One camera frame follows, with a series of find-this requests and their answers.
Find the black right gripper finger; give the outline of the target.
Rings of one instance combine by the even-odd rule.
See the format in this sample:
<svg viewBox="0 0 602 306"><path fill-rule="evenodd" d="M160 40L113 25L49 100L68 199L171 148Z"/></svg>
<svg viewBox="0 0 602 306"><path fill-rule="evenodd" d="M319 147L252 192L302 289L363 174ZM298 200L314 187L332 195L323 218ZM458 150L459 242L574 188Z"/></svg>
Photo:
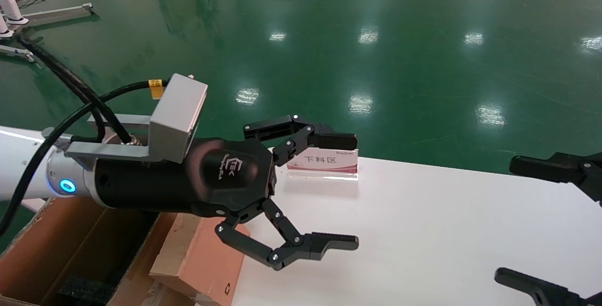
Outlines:
<svg viewBox="0 0 602 306"><path fill-rule="evenodd" d="M600 306L602 304L600 292L584 299L566 287L505 267L495 271L494 280L501 285L526 293L537 306Z"/></svg>
<svg viewBox="0 0 602 306"><path fill-rule="evenodd" d="M549 182L572 183L596 203L602 203L602 154L578 156L554 153L549 159L514 156L510 173Z"/></svg>

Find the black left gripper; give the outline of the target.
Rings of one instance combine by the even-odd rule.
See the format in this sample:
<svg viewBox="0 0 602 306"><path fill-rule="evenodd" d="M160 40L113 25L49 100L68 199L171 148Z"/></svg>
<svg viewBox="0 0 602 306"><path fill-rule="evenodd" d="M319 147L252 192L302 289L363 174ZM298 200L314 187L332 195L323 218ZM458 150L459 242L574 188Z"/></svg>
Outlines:
<svg viewBox="0 0 602 306"><path fill-rule="evenodd" d="M321 261L328 250L357 250L359 238L354 235L301 235L269 198L274 165L285 165L310 147L355 150L357 136L299 115L247 124L243 133L243 141L196 138L182 163L99 159L94 169L96 200L111 208L228 216L215 227L219 239L274 270L300 259ZM284 141L272 154L261 143L279 138ZM242 218L261 213L284 240L280 247L272 249L237 231Z"/></svg>

